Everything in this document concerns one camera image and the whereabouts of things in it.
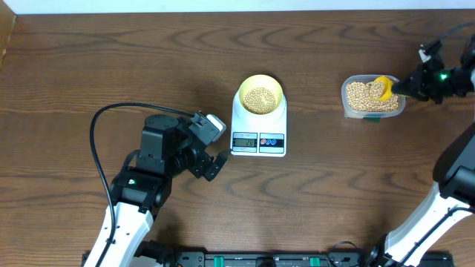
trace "plastic container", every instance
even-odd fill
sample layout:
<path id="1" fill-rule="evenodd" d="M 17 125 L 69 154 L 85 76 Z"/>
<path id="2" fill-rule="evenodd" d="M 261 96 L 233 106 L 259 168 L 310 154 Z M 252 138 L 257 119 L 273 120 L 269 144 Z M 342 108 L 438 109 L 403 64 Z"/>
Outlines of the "plastic container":
<path id="1" fill-rule="evenodd" d="M 406 98 L 404 96 L 398 96 L 398 103 L 399 108 L 397 111 L 357 111 L 350 107 L 348 104 L 348 97 L 347 97 L 347 85 L 351 82 L 372 82 L 376 78 L 380 77 L 381 75 L 375 74 L 367 74 L 367 75 L 356 75 L 351 76 L 346 81 L 344 81 L 343 85 L 341 86 L 341 99 L 343 100 L 343 109 L 344 109 L 344 116 L 347 118 L 355 118 L 355 119 L 363 119 L 363 118 L 387 118 L 390 116 L 399 115 L 404 107 L 406 106 Z M 392 76 L 385 75 L 387 78 L 391 79 L 394 83 L 399 82 L 398 79 Z"/>

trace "scale control panel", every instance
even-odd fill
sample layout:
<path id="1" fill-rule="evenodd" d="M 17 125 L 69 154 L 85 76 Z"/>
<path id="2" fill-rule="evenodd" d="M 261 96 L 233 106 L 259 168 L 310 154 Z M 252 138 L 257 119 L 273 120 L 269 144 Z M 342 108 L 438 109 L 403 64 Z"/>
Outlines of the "scale control panel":
<path id="1" fill-rule="evenodd" d="M 283 154 L 282 133 L 233 133 L 232 151 L 257 154 Z"/>

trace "yellow scoop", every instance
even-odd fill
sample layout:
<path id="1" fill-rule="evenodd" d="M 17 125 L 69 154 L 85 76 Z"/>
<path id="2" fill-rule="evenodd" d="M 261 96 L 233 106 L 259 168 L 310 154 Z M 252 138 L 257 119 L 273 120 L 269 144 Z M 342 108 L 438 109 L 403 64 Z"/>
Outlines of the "yellow scoop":
<path id="1" fill-rule="evenodd" d="M 375 99 L 378 101 L 386 101 L 391 98 L 393 95 L 393 92 L 391 91 L 391 88 L 393 87 L 394 82 L 388 79 L 386 76 L 380 76 L 374 82 L 382 82 L 384 84 L 384 91 L 381 97 Z"/>

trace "wooden board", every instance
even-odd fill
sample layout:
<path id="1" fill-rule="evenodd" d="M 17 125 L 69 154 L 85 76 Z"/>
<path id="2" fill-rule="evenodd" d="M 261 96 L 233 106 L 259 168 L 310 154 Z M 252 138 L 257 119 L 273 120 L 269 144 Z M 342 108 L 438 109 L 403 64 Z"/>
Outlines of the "wooden board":
<path id="1" fill-rule="evenodd" d="M 341 85 L 403 78 L 421 43 L 475 11 L 22 16 L 0 72 L 0 266 L 78 266 L 107 201 L 88 130 L 104 105 L 137 101 L 213 113 L 256 73 L 276 76 L 288 113 L 283 159 L 232 157 L 213 182 L 184 173 L 146 239 L 210 251 L 369 248 L 427 195 L 443 150 L 474 120 L 474 96 L 409 100 L 397 117 L 345 119 Z M 446 42 L 458 64 L 470 29 Z M 153 111 L 106 112 L 96 127 L 109 181 Z M 209 153 L 229 147 L 229 132 Z M 434 247 L 473 266 L 475 217 Z"/>
<path id="2" fill-rule="evenodd" d="M 3 58 L 7 53 L 7 44 L 10 41 L 10 34 L 15 23 L 15 13 L 8 6 L 0 1 L 0 67 Z"/>

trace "digital kitchen scale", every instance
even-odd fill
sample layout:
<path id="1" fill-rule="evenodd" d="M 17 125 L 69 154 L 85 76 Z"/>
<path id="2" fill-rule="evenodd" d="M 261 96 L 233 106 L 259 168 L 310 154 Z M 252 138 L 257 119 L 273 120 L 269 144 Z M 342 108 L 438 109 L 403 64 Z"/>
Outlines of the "digital kitchen scale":
<path id="1" fill-rule="evenodd" d="M 275 97 L 275 109 L 257 114 L 248 111 L 244 99 L 253 90 Z M 251 76 L 240 86 L 232 104 L 231 149 L 236 156 L 277 156 L 286 154 L 287 102 L 279 83 L 270 76 Z"/>

